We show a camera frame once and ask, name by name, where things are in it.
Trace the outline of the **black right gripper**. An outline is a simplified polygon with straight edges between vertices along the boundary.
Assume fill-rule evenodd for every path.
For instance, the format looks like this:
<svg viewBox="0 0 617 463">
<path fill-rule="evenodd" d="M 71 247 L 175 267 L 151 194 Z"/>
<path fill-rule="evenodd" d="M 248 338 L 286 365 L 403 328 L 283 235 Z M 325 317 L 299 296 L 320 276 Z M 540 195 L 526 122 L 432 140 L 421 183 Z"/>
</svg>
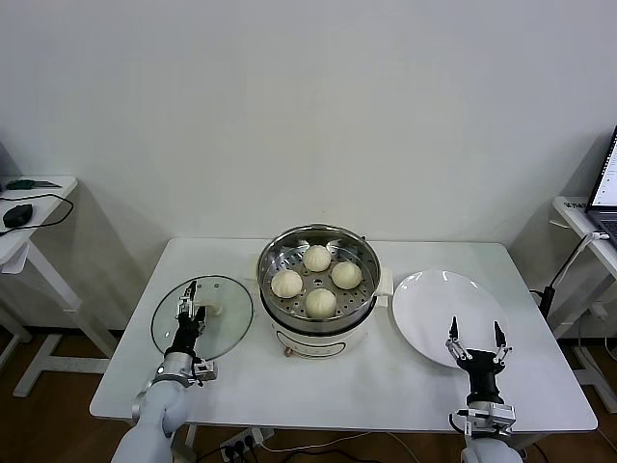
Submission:
<svg viewBox="0 0 617 463">
<path fill-rule="evenodd" d="M 452 317 L 445 346 L 459 368 L 469 376 L 470 396 L 498 396 L 496 376 L 503 371 L 505 357 L 512 351 L 507 344 L 505 333 L 499 323 L 494 321 L 496 353 L 470 350 L 459 340 L 457 317 Z"/>
</svg>

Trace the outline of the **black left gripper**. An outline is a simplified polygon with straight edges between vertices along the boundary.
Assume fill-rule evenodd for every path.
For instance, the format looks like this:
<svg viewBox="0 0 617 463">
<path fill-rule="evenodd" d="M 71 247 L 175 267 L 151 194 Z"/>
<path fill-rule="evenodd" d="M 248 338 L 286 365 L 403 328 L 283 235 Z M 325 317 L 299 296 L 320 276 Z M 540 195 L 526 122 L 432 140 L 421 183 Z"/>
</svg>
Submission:
<svg viewBox="0 0 617 463">
<path fill-rule="evenodd" d="M 172 345 L 167 348 L 167 354 L 183 353 L 189 356 L 196 355 L 195 344 L 197 338 L 205 329 L 207 314 L 206 306 L 199 306 L 196 311 L 194 303 L 196 292 L 197 281 L 193 280 L 178 298 L 178 328 L 175 332 Z"/>
</svg>

